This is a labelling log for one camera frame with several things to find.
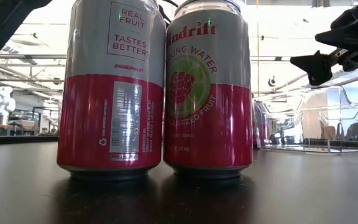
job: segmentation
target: green circle logo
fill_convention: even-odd
[[[193,56],[173,59],[167,68],[167,110],[182,118],[199,110],[211,90],[205,65]]]

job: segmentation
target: desk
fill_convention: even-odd
[[[23,129],[14,125],[0,125],[0,136],[11,136],[14,133],[23,134],[24,132],[30,133],[31,136],[38,133],[38,128],[33,126],[23,126]]]
[[[0,146],[0,223],[358,224],[358,152],[256,151],[238,179],[181,179],[160,164],[106,183],[70,179],[56,148]]]

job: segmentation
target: aluminum can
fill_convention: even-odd
[[[252,164],[248,26],[238,1],[187,1],[167,30],[164,161],[229,178]]]
[[[77,0],[57,162],[78,179],[131,179],[161,160],[165,23],[155,0]]]

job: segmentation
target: silver can top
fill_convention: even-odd
[[[177,14],[177,12],[183,7],[183,6],[186,6],[187,4],[189,3],[193,3],[193,2],[196,2],[196,1],[199,1],[199,2],[206,2],[206,1],[218,1],[218,0],[187,0],[185,1],[184,3],[182,3],[175,11],[175,15]],[[245,0],[220,0],[220,1],[226,1],[226,2],[229,2],[233,5],[235,5],[239,12],[241,11],[241,7],[240,7],[240,4],[244,3],[246,4],[246,1]]]
[[[151,2],[156,8],[158,8],[157,0],[146,0],[146,1]]]

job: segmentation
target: can lid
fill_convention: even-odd
[[[152,2],[155,4],[155,7],[158,8],[158,2],[157,2],[157,0],[152,0]]]
[[[186,6],[187,4],[189,3],[192,3],[192,2],[195,2],[195,1],[208,1],[208,0],[187,0],[185,1],[184,3],[180,4],[180,6],[176,9],[175,11],[175,15],[178,13],[178,11],[183,7],[183,6]],[[240,7],[240,4],[244,3],[246,4],[246,0],[221,0],[221,1],[227,1],[233,5],[235,5],[239,12],[241,12],[241,7]]]

